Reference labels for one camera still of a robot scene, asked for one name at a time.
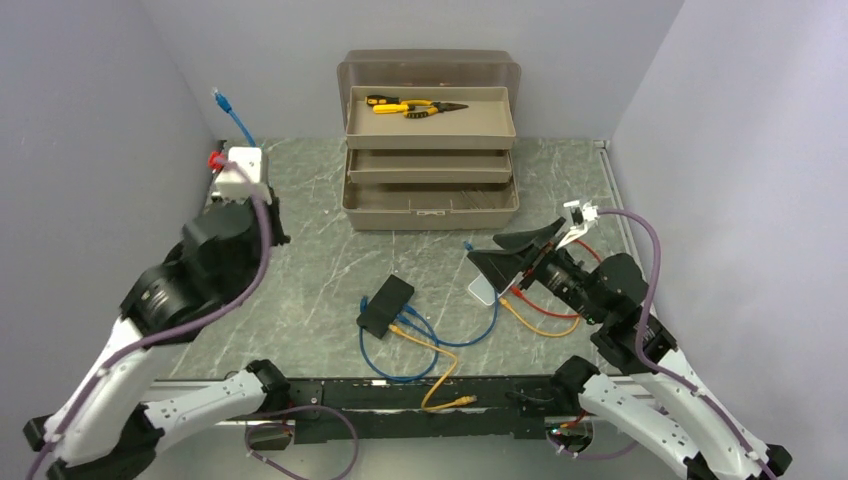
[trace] table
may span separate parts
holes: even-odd
[[[282,223],[292,243],[275,248],[257,292],[236,311],[206,327],[165,375],[172,379],[214,379],[248,362],[268,358],[289,377],[374,377],[359,351],[359,301],[373,295],[389,274],[415,287],[410,304],[427,316],[438,335],[461,342],[485,331],[492,307],[467,291],[477,276],[465,259],[463,241],[492,248],[496,231],[355,232],[341,208],[344,139],[266,140],[269,181],[282,202]],[[532,230],[554,221],[563,200],[592,199],[620,206],[607,166],[590,140],[519,139],[512,150],[520,209],[505,231]],[[601,256],[628,251],[621,224],[602,217],[584,238]],[[595,260],[578,246],[575,258],[593,268]],[[567,307],[541,286],[528,297],[558,312]],[[571,320],[545,318],[513,298],[530,322],[561,331]],[[551,374],[571,355],[584,356],[605,372],[583,322],[564,338],[543,338],[501,309],[492,334],[458,349],[456,375]],[[414,375],[432,352],[395,335],[378,340],[366,334],[372,360],[393,375]],[[448,368],[441,361],[431,372]]]

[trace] gray wall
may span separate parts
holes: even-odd
[[[521,136],[610,138],[682,0],[143,0],[219,138],[342,135],[336,65],[361,48],[480,48],[522,66]]]
[[[846,85],[845,2],[690,0],[612,141],[663,321],[789,478],[845,478]]]
[[[20,428],[197,213],[214,143],[136,1],[3,2],[0,85],[0,478],[21,478]]]

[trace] floor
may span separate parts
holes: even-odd
[[[344,139],[287,139],[264,143],[269,180],[283,204],[282,223],[292,243],[273,251],[271,267],[240,309],[204,329],[168,378],[212,379],[257,358],[272,360],[289,377],[373,377],[359,352],[355,324],[359,300],[373,295],[389,274],[415,287],[411,305],[451,342],[475,338],[489,325],[492,307],[466,291],[477,271],[465,260],[463,241],[493,247],[494,231],[356,232],[341,209]],[[505,231],[531,230],[556,219],[556,205],[585,197],[614,206],[604,166],[589,140],[520,139],[512,150],[520,209]],[[602,218],[585,237],[601,256],[625,250],[620,224]],[[575,247],[588,268],[595,262]],[[542,306],[567,307],[544,288],[528,293]],[[515,299],[539,328],[561,331],[570,320],[545,318]],[[460,353],[459,375],[550,374],[571,355],[598,359],[585,323],[564,338],[543,338],[503,312],[492,334]],[[432,353],[388,335],[366,335],[374,362],[393,375],[423,370]],[[440,375],[440,362],[431,375]]]

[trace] pliers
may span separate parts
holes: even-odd
[[[403,113],[406,118],[424,118],[442,112],[462,110],[468,105],[450,102],[433,102],[431,100],[401,100],[398,97],[383,95],[368,95],[365,103],[374,107],[374,113]],[[423,111],[415,111],[415,107],[429,107]]]

